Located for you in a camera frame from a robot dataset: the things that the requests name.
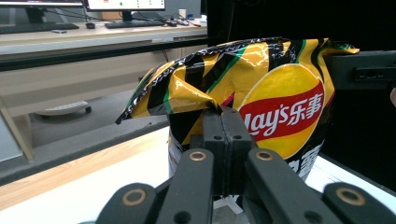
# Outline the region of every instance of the floor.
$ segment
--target floor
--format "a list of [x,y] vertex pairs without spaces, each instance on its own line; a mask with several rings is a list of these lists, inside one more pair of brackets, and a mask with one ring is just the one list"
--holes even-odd
[[88,114],[85,110],[48,118],[30,114],[35,158],[28,161],[20,156],[0,162],[0,186],[168,126],[166,116],[129,119],[117,125],[115,120],[132,93],[91,99]]

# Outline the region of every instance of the crinkled bag top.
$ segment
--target crinkled bag top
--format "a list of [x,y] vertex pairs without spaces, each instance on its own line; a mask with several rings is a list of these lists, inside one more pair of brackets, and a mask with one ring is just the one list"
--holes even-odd
[[146,73],[116,123],[168,115],[180,150],[202,134],[202,112],[237,109],[259,147],[277,151],[296,172],[324,140],[334,95],[323,55],[358,49],[331,40],[280,37],[230,42],[199,50]]

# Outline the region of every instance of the yellow and black striped packaging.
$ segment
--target yellow and black striped packaging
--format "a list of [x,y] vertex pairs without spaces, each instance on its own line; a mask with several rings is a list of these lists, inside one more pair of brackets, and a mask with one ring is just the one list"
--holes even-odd
[[199,50],[146,73],[116,123],[167,115],[170,162],[177,167],[202,112],[237,109],[259,147],[277,151],[305,177],[325,138],[334,96],[323,55],[356,54],[328,38],[247,39]]

